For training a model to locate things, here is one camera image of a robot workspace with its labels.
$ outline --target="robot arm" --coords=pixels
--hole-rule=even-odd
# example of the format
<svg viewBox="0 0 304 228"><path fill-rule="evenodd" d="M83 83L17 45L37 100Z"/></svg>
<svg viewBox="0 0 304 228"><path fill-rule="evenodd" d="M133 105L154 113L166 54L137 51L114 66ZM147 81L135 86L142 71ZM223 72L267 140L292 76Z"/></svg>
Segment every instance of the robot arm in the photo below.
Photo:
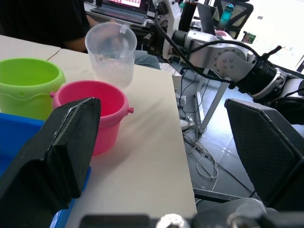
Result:
<svg viewBox="0 0 304 228"><path fill-rule="evenodd" d="M267 59L225 32L214 36L193 30L178 31L181 13L176 0L153 0L153 3L160 20L168 22L167 32L160 31L161 36L156 38L158 41L164 39L163 58L169 59L175 50L196 72L207 68L219 80L229 78L229 88L237 86L254 102L277 109L291 124L304 124L303 79L274 68Z"/></svg>

